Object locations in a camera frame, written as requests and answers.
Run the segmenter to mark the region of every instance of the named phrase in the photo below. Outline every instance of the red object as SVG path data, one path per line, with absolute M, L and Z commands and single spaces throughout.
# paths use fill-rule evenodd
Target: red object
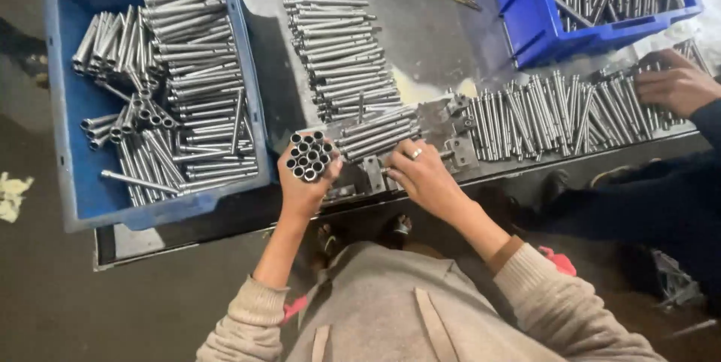
M 303 295 L 303 297 L 298 297 L 293 302 L 293 304 L 284 304 L 283 311 L 285 311 L 285 317 L 283 318 L 281 325 L 284 325 L 286 322 L 288 322 L 288 320 L 290 320 L 294 315 L 300 312 L 307 305 L 308 298 L 305 297 L 305 295 Z
M 563 254 L 554 254 L 553 249 L 548 247 L 538 247 L 538 250 L 545 253 L 546 259 L 553 262 L 554 265 L 556 265 L 556 270 L 559 272 L 569 276 L 576 275 L 576 268 L 573 267 L 573 264 L 571 263 L 571 260 L 568 259 L 568 256 Z

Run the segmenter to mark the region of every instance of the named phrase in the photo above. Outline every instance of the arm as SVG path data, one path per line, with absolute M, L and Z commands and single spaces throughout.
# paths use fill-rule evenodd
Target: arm
M 721 153 L 721 85 L 674 50 L 654 55 L 672 69 L 637 75 L 636 88 L 641 100 L 661 104 L 690 119 L 716 153 Z
M 421 154 L 409 159 L 418 149 Z M 592 285 L 559 273 L 493 222 L 457 185 L 435 147 L 402 141 L 386 165 L 411 200 L 457 229 L 497 273 L 496 284 L 531 337 L 569 360 L 663 360 L 644 337 L 629 334 L 604 309 Z
M 340 173 L 342 163 L 335 159 L 317 183 L 296 179 L 285 167 L 290 149 L 278 160 L 283 188 L 283 210 L 273 236 L 260 257 L 252 277 L 240 287 L 230 302 L 228 314 L 216 325 L 198 349 L 198 361 L 270 361 L 281 355 L 280 324 L 285 316 L 284 302 L 293 259 L 313 214 Z

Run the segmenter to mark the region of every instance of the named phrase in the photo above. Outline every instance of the person's right hand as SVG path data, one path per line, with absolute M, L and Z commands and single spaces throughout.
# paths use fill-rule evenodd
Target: person's right hand
M 663 50 L 656 57 L 671 64 L 670 71 L 636 75 L 636 90 L 644 103 L 657 103 L 682 118 L 721 98 L 721 85 L 675 50 Z
M 415 160 L 410 157 L 421 150 Z M 446 170 L 436 147 L 423 140 L 403 140 L 385 160 L 388 176 L 408 192 L 410 200 L 452 226 L 477 206 Z

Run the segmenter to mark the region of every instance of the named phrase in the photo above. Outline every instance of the sweater sleeve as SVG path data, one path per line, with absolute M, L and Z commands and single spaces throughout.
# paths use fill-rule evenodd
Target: sweater sleeve
M 714 147 L 714 151 L 721 155 L 721 99 L 716 99 L 696 110 L 691 115 L 691 122 Z
M 248 276 L 230 303 L 228 314 L 196 352 L 198 362 L 266 362 L 277 360 L 283 304 L 288 289 L 268 288 Z
M 575 362 L 662 361 L 648 341 L 621 326 L 593 286 L 556 271 L 524 244 L 494 278 L 521 330 Z

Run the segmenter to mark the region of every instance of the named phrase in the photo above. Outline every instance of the hand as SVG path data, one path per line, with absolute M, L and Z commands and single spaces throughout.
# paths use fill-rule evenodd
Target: hand
M 332 153 L 332 161 L 327 165 L 323 176 L 316 182 L 304 182 L 293 176 L 293 172 L 285 165 L 291 158 L 293 144 L 288 145 L 278 159 L 278 175 L 283 190 L 283 210 L 281 216 L 299 217 L 308 221 L 320 209 L 323 197 L 330 186 L 338 178 L 343 163 L 338 159 L 338 153 Z
M 418 149 L 421 154 L 409 159 Z M 436 147 L 423 140 L 401 141 L 386 159 L 388 176 L 400 183 L 410 200 L 452 226 L 468 215 L 476 205 L 461 190 L 440 159 Z
M 675 50 L 657 53 L 670 71 L 636 75 L 636 90 L 644 103 L 658 103 L 682 118 L 721 98 L 721 85 Z

